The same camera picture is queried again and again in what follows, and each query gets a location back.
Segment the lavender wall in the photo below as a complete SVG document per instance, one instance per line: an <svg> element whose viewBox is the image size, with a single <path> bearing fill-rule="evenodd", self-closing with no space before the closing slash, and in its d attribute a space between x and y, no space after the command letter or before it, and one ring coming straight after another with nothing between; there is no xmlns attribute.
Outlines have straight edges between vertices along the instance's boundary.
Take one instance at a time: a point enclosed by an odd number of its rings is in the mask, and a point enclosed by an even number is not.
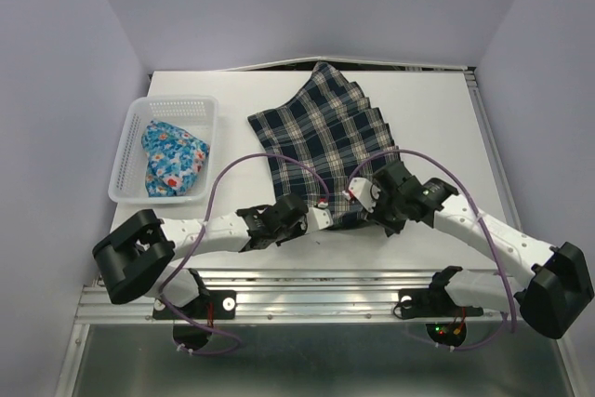
<svg viewBox="0 0 595 397"><path fill-rule="evenodd" d="M53 395L147 78L107 0L0 7L0 394Z"/></svg>
<svg viewBox="0 0 595 397"><path fill-rule="evenodd" d="M143 63L311 55L476 65L512 0L109 0Z"/></svg>
<svg viewBox="0 0 595 397"><path fill-rule="evenodd" d="M582 247L591 271L594 23L593 0L515 0L478 74L523 226L552 243ZM594 324L592 305L571 330L586 372L595 370Z"/></svg>

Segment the white plastic basket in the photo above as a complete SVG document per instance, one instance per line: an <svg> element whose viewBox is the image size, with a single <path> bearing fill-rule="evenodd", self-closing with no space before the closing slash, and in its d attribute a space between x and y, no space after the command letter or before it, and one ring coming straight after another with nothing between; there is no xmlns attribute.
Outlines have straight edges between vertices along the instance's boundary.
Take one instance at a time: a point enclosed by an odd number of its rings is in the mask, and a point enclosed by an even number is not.
<svg viewBox="0 0 595 397"><path fill-rule="evenodd" d="M147 154L140 139L151 120L179 126L211 147L206 163L196 183L186 195L180 197L149 197L145 189ZM208 192L213 177L213 157L217 134L218 103L208 96L146 97L134 101L128 109L118 151L113 162L108 194L120 204L183 204L202 199Z"/></svg>

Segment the floral cloth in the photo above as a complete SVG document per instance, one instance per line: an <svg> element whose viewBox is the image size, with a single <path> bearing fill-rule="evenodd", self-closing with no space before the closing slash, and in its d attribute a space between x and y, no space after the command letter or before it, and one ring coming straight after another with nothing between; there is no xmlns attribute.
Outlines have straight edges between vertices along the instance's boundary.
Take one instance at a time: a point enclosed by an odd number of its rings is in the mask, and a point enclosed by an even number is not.
<svg viewBox="0 0 595 397"><path fill-rule="evenodd" d="M149 123L141 142L149 158L145 177L149 197L184 195L198 178L209 154L204 141L161 121Z"/></svg>

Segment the white table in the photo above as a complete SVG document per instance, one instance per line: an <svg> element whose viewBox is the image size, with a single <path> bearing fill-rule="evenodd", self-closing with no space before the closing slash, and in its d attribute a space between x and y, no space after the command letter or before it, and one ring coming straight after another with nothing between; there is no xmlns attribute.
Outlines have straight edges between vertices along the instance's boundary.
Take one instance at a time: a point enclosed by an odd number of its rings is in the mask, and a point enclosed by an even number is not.
<svg viewBox="0 0 595 397"><path fill-rule="evenodd" d="M379 107L402 148L436 158L466 184L481 208L504 219L496 180L463 73L345 72ZM219 101L216 172L242 155L263 152L246 117L278 107L307 81L307 72L156 72L149 95L206 94ZM404 155L423 182L444 175L423 160ZM244 162L221 182L213 216L251 205L272 204L271 176L265 159ZM118 205L112 228L143 206ZM161 218L201 218L205 203L163 205ZM494 263L449 236L407 223L387 238L379 227L349 232L317 232L280 247L249 253L211 253L188 264L197 269L265 271L441 270L447 265L493 269Z"/></svg>

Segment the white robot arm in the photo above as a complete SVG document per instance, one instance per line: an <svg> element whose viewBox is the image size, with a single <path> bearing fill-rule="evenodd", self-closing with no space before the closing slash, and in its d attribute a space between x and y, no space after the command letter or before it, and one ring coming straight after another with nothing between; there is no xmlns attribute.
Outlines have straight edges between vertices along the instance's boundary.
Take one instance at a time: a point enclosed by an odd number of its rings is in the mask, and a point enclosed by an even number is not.
<svg viewBox="0 0 595 397"><path fill-rule="evenodd" d="M387 235L400 232L407 220L423 222L492 257L467 199L440 179L421 184L401 161L385 165L372 180L353 179L346 196L359 202L367 211L366 218L384 227ZM112 303L127 303L143 295L162 298L163 294L186 316L201 318L205 303L214 297L197 271L183 269L164 284L175 270L170 262L196 248L204 226L205 235L194 256L263 249L331 227L333 220L325 205L308 208L298 196L288 194L275 205L240 209L207 223L158 219L152 210L142 210L97 244L93 256ZM582 251L569 243L557 247L538 241L481 210L480 215L504 270L512 276L513 305L534 330L545 337L561 337L593 299ZM455 316L461 309L468 316L481 314L483 309L510 309L500 276L458 266L437 272L426 288L400 290L399 295L397 307L403 319Z"/></svg>
<svg viewBox="0 0 595 397"><path fill-rule="evenodd" d="M172 274L170 262L184 258L206 225L205 236L193 256L216 251L245 252L280 244L333 225L326 203L307 208L294 194L275 205L237 210L208 223L200 219L158 219L150 209L139 211L93 249L110 300L124 304L147 296L159 298ZM183 308L204 291L200 276L181 270L164 288L169 302Z"/></svg>
<svg viewBox="0 0 595 397"><path fill-rule="evenodd" d="M379 169L373 180L353 179L346 195L360 202L367 218L388 234L400 232L407 220L421 221L492 258L468 200L440 179L422 185L401 161ZM560 338L593 299L582 251L569 243L557 247L538 241L482 210L480 216L504 270L512 276L509 285L514 305L523 319L545 337ZM401 290L400 296L404 319L452 316L460 308L510 309L502 278L461 267L448 267L434 275L427 289Z"/></svg>

